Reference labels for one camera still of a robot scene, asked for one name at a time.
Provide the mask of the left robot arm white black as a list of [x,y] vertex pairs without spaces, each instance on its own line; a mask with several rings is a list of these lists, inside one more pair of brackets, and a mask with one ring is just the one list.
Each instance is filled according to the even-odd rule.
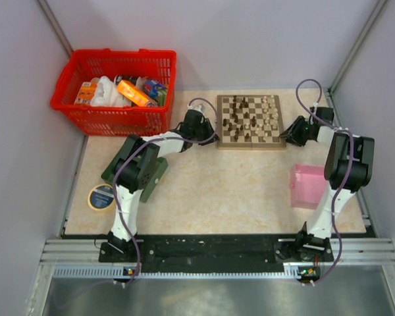
[[151,182],[158,158],[218,139],[201,105],[189,107],[184,120],[172,130],[154,136],[127,137],[120,155],[113,160],[112,187],[117,206],[108,233],[108,244],[120,260],[129,261],[135,256],[140,196]]

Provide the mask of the wooden chess board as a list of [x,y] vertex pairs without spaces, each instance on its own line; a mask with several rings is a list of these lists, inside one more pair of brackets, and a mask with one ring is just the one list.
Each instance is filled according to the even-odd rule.
[[219,150],[283,150],[283,132],[279,96],[217,96]]

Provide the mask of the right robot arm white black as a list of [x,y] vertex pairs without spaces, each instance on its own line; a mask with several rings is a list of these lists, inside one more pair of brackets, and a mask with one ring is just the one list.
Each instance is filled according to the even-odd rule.
[[324,255],[332,233],[337,233],[336,219],[345,204],[362,187],[368,185],[373,172],[375,140],[354,136],[349,130],[333,126],[334,111],[311,107],[309,117],[298,116],[280,137],[299,147],[307,141],[329,145],[323,169],[325,191],[312,216],[304,222],[293,243],[281,248],[285,257],[297,256],[307,261]]

